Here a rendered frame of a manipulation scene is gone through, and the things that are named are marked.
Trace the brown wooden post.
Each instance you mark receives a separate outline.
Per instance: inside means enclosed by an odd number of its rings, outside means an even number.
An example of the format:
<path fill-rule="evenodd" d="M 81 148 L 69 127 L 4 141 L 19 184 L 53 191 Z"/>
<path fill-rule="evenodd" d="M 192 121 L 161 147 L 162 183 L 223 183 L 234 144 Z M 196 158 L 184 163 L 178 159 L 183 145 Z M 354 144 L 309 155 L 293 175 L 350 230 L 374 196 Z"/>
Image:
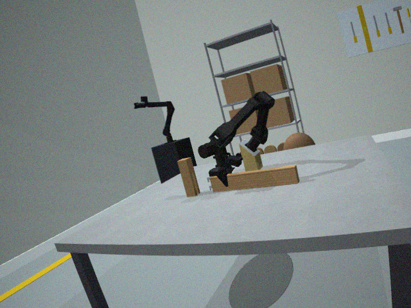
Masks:
<path fill-rule="evenodd" d="M 191 157 L 177 161 L 187 198 L 200 194 Z"/>

